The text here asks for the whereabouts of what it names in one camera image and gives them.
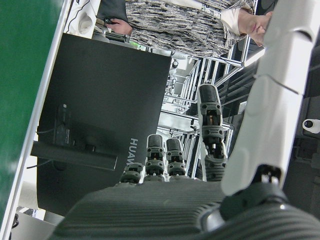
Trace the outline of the right robot hand white grey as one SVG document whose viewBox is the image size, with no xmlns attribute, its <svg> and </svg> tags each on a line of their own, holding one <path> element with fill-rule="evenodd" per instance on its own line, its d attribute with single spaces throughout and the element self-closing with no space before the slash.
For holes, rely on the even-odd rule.
<svg viewBox="0 0 320 240">
<path fill-rule="evenodd" d="M 90 193 L 51 239 L 319 239 L 319 220 L 289 205 L 282 191 L 319 28 L 319 1 L 277 3 L 220 182 L 174 176 Z"/>
</svg>

